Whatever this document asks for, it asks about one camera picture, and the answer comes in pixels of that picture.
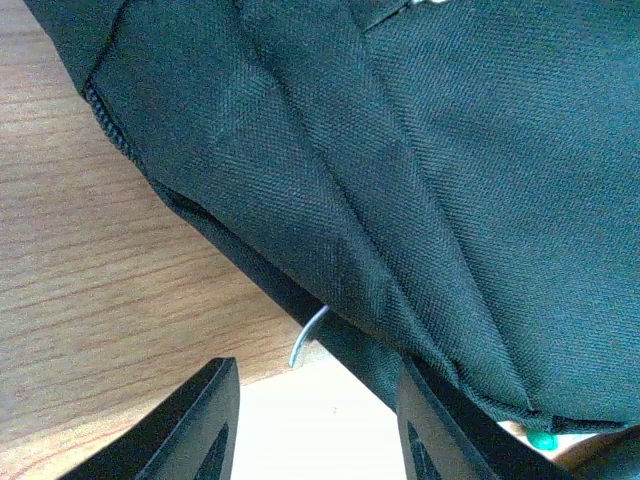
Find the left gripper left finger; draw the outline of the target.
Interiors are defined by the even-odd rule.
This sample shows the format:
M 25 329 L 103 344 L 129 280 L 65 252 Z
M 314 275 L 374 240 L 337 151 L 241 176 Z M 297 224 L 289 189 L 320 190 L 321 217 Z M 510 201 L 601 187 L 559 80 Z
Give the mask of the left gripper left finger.
M 229 479 L 240 406 L 234 358 L 215 358 L 120 438 L 62 477 Z

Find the black student bag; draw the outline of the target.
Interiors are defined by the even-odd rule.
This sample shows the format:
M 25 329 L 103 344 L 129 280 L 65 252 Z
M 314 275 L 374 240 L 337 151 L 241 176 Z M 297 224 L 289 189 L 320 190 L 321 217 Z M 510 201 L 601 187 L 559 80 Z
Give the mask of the black student bag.
M 639 421 L 635 1 L 32 1 L 161 199 L 388 405 Z

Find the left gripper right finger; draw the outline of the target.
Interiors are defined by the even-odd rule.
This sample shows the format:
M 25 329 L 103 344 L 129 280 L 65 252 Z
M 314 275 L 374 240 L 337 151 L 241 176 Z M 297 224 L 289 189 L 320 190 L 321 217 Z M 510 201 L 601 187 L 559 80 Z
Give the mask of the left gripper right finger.
M 506 432 L 424 362 L 409 357 L 396 413 L 408 479 L 570 479 Z

